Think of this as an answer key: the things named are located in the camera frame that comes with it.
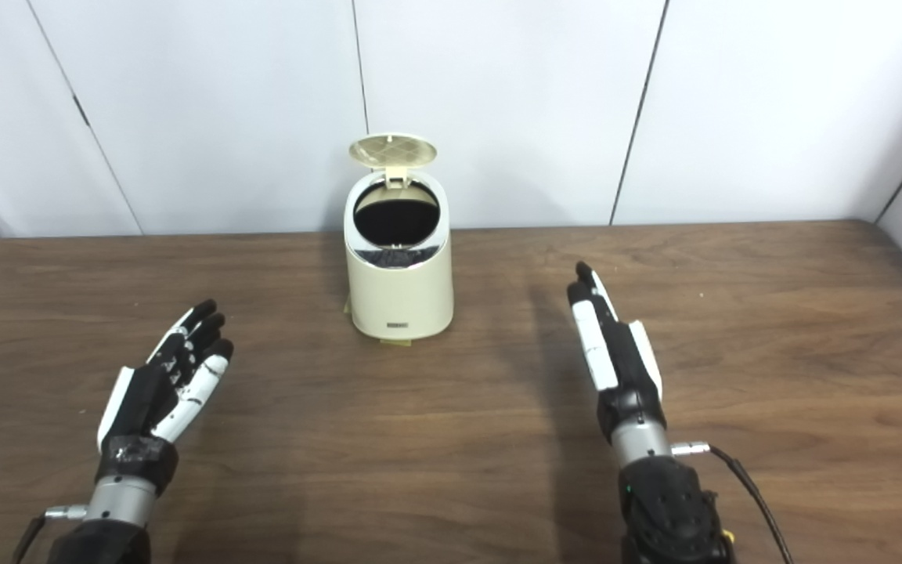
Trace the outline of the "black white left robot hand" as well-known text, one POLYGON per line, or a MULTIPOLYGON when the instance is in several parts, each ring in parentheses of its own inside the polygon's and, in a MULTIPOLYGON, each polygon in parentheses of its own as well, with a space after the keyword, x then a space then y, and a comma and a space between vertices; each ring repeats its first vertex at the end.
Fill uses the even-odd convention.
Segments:
POLYGON ((144 479, 161 496, 179 465, 176 442, 228 371, 235 346, 208 299, 186 311, 139 367, 122 367, 97 431, 96 478, 144 479))

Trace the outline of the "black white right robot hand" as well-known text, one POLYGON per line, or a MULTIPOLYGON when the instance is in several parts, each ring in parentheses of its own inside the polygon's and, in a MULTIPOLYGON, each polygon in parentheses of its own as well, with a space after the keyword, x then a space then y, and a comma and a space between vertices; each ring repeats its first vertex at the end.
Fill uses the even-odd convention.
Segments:
POLYGON ((623 321, 604 282, 584 261, 576 263, 576 280, 567 299, 588 374, 597 390, 597 421, 609 445, 622 428, 667 429, 662 408, 662 379, 655 354, 640 321, 623 321))

